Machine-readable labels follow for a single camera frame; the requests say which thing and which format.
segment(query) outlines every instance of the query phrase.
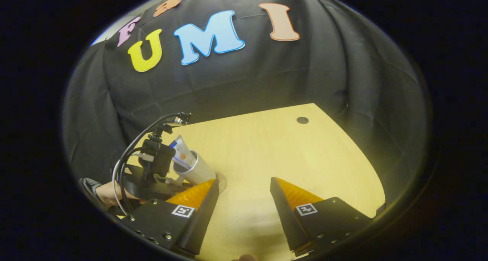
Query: tube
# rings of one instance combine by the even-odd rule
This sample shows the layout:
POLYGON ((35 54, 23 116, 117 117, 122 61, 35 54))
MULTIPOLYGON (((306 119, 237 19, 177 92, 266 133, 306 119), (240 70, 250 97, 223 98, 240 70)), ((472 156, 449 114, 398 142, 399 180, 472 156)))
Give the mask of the tube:
POLYGON ((190 152, 188 147, 185 145, 185 142, 183 141, 183 138, 181 135, 178 135, 174 141, 169 144, 171 148, 174 148, 176 150, 175 156, 173 156, 173 161, 176 162, 181 162, 185 164, 188 169, 191 169, 195 163, 197 162, 196 158, 193 156, 193 154, 190 152))

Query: blue letter m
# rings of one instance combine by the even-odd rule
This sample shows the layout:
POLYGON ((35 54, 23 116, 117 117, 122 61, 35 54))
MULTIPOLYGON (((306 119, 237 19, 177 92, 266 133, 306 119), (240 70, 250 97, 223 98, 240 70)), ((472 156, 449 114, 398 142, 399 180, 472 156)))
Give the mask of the blue letter m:
POLYGON ((210 55, 213 39, 217 44, 214 51, 216 53, 225 53, 244 47, 244 41, 239 40, 232 23, 234 11, 226 10, 212 15, 207 23, 205 31, 193 24, 183 25, 178 28, 174 35, 180 38, 183 59, 181 64, 186 66, 195 63, 199 56, 193 52, 192 45, 204 56, 210 55))

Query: black fabric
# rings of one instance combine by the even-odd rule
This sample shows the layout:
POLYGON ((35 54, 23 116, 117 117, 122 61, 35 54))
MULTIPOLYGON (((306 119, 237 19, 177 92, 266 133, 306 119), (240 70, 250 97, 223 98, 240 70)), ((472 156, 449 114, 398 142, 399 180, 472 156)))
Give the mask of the black fabric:
MULTIPOLYGON (((314 102, 365 153, 387 203, 412 181, 427 142, 425 92, 408 58, 364 16, 337 0, 181 0, 153 17, 159 5, 140 15, 120 47, 118 33, 90 47, 72 75, 63 139, 76 177, 110 181, 109 169, 127 145, 167 113, 190 111, 196 123, 314 102), (288 6, 300 39, 272 40, 261 2, 288 6), (182 66, 173 32, 188 23, 204 30, 210 16, 223 10, 235 12, 234 28, 246 46, 200 54, 182 66), (127 49, 156 29, 162 29, 162 58, 136 72, 127 49)), ((151 55, 148 44, 142 52, 151 55)))

